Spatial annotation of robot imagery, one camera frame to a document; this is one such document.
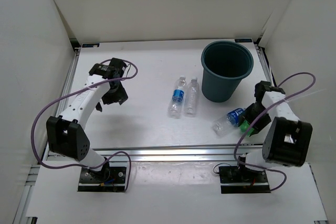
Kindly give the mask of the green plastic bottle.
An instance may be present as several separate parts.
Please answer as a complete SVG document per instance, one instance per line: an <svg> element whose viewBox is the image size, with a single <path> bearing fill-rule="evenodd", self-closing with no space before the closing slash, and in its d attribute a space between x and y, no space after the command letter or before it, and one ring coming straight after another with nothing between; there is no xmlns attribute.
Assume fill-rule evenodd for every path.
<svg viewBox="0 0 336 224"><path fill-rule="evenodd" d="M256 131L253 127L251 127L250 130L248 131L249 127L250 127L250 123L244 120L243 123L239 126L239 129L242 133L247 132L247 136L252 136L256 134Z"/></svg>

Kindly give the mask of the crushed bottle blue label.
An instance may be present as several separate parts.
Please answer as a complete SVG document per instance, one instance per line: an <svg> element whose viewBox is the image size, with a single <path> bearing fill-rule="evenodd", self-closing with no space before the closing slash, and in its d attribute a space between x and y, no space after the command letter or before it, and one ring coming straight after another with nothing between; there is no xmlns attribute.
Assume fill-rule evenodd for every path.
<svg viewBox="0 0 336 224"><path fill-rule="evenodd" d="M228 112L225 116L217 119L212 124L212 130L218 137L223 137L238 127L239 116L244 112L244 108L236 108Z"/></svg>

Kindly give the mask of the clear bottle blue label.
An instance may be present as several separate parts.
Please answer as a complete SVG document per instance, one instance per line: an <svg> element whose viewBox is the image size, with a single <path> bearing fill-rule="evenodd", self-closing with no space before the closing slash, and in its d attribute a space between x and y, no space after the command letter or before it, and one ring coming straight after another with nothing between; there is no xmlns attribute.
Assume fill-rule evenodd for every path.
<svg viewBox="0 0 336 224"><path fill-rule="evenodd" d="M178 119L181 116L186 86L186 77L180 76L174 84L172 98L167 110L169 117Z"/></svg>

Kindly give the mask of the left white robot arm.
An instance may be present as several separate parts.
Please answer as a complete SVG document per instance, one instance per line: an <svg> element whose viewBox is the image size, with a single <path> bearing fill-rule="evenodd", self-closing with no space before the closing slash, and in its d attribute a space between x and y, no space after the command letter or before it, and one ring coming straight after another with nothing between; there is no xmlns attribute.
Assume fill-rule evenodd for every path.
<svg viewBox="0 0 336 224"><path fill-rule="evenodd" d="M101 164L106 159L90 147L85 126L94 110L102 111L102 104L122 104L127 99L120 80L89 88L76 95L58 117L51 116L46 122L50 150L89 167L88 173L98 182L108 181L110 166L108 163Z"/></svg>

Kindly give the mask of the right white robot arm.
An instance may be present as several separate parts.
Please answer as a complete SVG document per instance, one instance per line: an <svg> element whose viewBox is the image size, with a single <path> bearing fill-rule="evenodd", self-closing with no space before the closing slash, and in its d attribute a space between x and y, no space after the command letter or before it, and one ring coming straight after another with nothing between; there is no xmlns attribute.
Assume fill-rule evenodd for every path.
<svg viewBox="0 0 336 224"><path fill-rule="evenodd" d="M301 121L285 101L282 88L261 81L255 85L255 102L238 117L240 130L248 136L270 126L261 150L238 157L236 177L247 182L256 171L276 166L301 167L307 157L312 125Z"/></svg>

